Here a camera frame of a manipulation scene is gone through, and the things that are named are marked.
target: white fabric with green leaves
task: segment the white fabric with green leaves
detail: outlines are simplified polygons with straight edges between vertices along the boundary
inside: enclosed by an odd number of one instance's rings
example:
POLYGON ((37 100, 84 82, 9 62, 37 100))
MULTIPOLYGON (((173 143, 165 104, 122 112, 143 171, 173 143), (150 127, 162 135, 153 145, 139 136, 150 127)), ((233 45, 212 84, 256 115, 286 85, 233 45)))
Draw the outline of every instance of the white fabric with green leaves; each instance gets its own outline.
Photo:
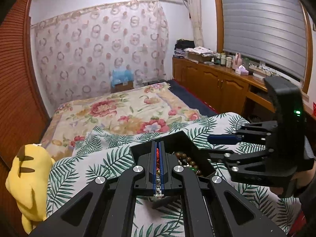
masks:
MULTIPOLYGON (((230 149, 240 154, 261 150, 263 146, 250 143, 211 145, 207 142, 209 134, 232 133, 246 123, 248 122, 244 118, 230 112, 191 122, 174 122, 169 133, 182 130, 199 148, 230 149)), ((47 216, 59 209, 97 176, 113 178, 131 167, 134 161, 129 151, 130 146, 169 133, 121 136, 109 134, 98 126, 94 127, 84 141, 77 142, 74 156, 61 159, 53 165, 47 190, 47 216)), ((232 182, 224 164, 211 161, 210 163, 216 169, 216 175, 230 183, 286 233, 289 232, 301 208, 297 198, 280 199, 267 187, 232 182)), ((184 236, 181 202, 172 202, 154 210, 147 197, 138 197, 132 236, 184 236)))

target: window blind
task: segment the window blind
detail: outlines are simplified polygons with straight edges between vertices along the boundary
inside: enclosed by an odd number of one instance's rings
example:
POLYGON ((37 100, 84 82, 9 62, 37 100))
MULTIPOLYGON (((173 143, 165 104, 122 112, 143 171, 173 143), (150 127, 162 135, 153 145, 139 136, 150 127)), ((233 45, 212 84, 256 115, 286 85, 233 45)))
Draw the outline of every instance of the window blind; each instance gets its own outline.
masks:
POLYGON ((222 0, 224 50, 303 79, 306 34, 298 0, 222 0))

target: dark blue carpet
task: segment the dark blue carpet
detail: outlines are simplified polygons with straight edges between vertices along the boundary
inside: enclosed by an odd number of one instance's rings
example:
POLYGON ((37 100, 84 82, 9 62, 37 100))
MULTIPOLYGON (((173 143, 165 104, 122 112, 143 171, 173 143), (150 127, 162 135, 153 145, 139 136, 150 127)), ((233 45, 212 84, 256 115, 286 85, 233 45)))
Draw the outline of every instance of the dark blue carpet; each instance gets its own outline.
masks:
POLYGON ((169 90, 191 109, 198 109, 201 115, 208 117, 217 115, 209 106, 188 92, 184 87, 180 86, 175 80, 168 80, 167 83, 170 84, 169 90))

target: bed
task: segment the bed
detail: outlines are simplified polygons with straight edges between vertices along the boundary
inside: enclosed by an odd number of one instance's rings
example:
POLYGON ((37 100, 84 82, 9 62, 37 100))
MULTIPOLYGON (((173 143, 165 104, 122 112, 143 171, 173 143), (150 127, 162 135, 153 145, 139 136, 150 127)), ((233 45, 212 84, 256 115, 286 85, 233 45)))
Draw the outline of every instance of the bed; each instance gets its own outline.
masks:
MULTIPOLYGON (((262 146, 213 146, 210 133, 231 133, 248 123, 235 113, 212 117, 189 108, 160 83, 61 105, 42 139, 56 163, 50 172, 47 216, 50 216, 97 176, 119 176, 134 163, 129 147, 157 136, 184 131, 199 148, 231 149, 249 153, 262 146)), ((279 199, 269 188, 234 183, 222 163, 210 163, 221 176, 286 233, 300 210, 296 198, 279 199)), ((181 202, 152 209, 147 197, 138 197, 132 236, 184 236, 181 202)))

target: person's hand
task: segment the person's hand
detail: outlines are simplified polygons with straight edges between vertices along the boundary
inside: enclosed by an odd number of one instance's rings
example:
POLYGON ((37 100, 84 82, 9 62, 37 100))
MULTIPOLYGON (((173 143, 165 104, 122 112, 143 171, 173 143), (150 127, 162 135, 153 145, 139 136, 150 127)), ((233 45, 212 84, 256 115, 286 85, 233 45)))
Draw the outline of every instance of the person's hand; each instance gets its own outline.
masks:
MULTIPOLYGON (((296 172, 293 177, 293 179, 297 179, 296 188, 300 189, 306 185, 308 185, 314 178, 316 171, 316 162, 314 161, 314 166, 311 170, 303 171, 303 172, 296 172)), ((280 195, 283 193, 282 187, 270 187, 270 191, 272 191, 276 195, 280 195)))

